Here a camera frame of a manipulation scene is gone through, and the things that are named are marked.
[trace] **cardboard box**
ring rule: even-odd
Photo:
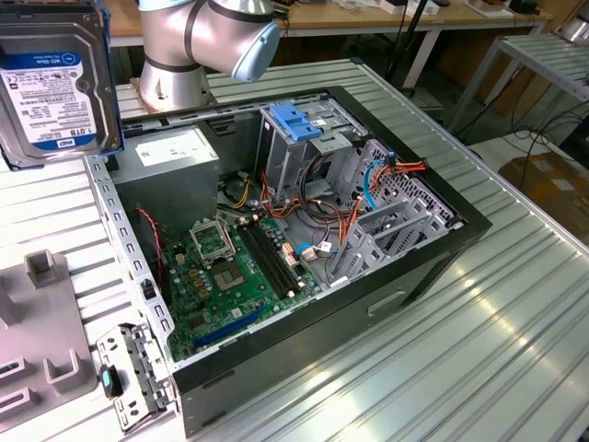
[[[514,158],[499,174],[519,185],[525,158]],[[589,171],[554,154],[529,158],[522,192],[583,243],[589,244]]]

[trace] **motherboard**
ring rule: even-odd
[[[284,253],[292,249],[273,219],[245,226],[223,223],[220,235],[225,232],[230,240],[231,258],[203,260],[225,245],[223,237],[212,238],[214,229],[196,241],[191,232],[163,249],[169,271],[167,307],[176,324],[169,344],[176,361],[321,291],[306,264]]]

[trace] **yellow wire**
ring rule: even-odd
[[[251,183],[251,180],[247,180],[246,181],[246,188],[243,191],[243,196],[241,197],[241,199],[239,200],[239,202],[237,204],[233,204],[231,206],[231,208],[238,209],[238,208],[242,207],[246,203],[246,201],[248,200],[248,190],[249,190],[250,183]]]

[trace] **ram slot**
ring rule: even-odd
[[[289,292],[296,292],[299,289],[296,280],[264,232],[252,225],[240,227],[238,231],[276,295],[285,299]]]

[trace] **green circuit board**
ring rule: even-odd
[[[272,240],[278,240],[278,245],[269,252],[278,253],[284,260],[280,246],[286,239],[274,221],[263,218],[258,226]],[[237,326],[240,320],[251,319],[254,315],[255,320],[247,325],[266,320],[320,291],[312,273],[301,263],[298,267],[299,274],[292,269],[290,271],[305,286],[294,297],[281,299],[249,252],[237,226],[229,227],[227,231],[236,249],[234,260],[217,260],[209,269],[202,263],[190,235],[163,249],[170,273],[167,307],[176,325],[169,344],[176,361],[201,351],[204,346],[195,346],[195,341],[199,338],[210,337],[210,333],[217,332],[224,326]],[[179,253],[183,255],[183,260],[178,260]],[[241,332],[247,325],[209,344]]]

